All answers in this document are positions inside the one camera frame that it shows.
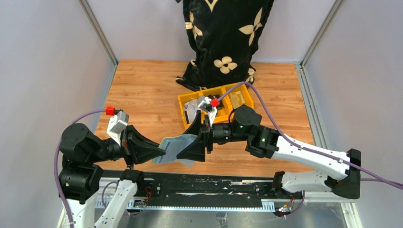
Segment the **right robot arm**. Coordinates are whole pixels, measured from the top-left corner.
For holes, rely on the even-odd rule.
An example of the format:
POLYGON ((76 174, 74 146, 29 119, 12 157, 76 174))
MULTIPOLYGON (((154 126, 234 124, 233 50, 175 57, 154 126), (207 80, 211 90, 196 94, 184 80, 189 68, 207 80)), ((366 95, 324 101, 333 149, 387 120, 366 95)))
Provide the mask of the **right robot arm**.
POLYGON ((280 159, 312 168, 312 171, 291 173, 278 171, 271 185, 277 198, 300 191, 329 191, 346 198, 358 199, 361 189, 361 152, 327 150, 281 134, 278 130, 261 125, 262 116, 253 108, 242 105, 232 112, 227 123, 210 123, 197 117, 186 130, 196 139, 182 149, 177 159, 204 162, 213 145, 246 142, 245 150, 258 158, 280 159))

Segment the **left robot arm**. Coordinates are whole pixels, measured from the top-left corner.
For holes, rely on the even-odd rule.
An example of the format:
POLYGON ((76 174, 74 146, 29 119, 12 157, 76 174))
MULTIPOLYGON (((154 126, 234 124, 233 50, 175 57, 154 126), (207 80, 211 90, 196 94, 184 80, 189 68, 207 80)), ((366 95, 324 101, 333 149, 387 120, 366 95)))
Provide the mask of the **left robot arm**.
POLYGON ((59 151, 64 161, 57 178, 68 218, 67 228, 116 228, 131 198, 145 192, 144 174, 135 170, 134 165, 165 155, 165 151, 132 125, 122 134, 121 143, 113 138, 101 140, 83 123, 75 123, 62 133, 59 151), (95 204, 104 172, 97 163, 119 159, 125 160, 128 169, 121 174, 103 214, 95 220, 95 204))

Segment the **green card holder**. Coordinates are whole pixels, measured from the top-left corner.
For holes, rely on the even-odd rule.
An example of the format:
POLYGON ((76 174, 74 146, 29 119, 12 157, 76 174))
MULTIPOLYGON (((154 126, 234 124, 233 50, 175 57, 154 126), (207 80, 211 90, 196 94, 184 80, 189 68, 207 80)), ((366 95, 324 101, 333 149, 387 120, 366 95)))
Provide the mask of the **green card holder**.
POLYGON ((196 135, 184 134, 175 137, 165 137, 162 139, 159 149, 165 152, 165 155, 158 156, 152 159, 152 164, 168 164, 174 161, 179 161, 181 164, 192 167, 195 161, 188 159, 177 159, 177 155, 196 139, 196 135))

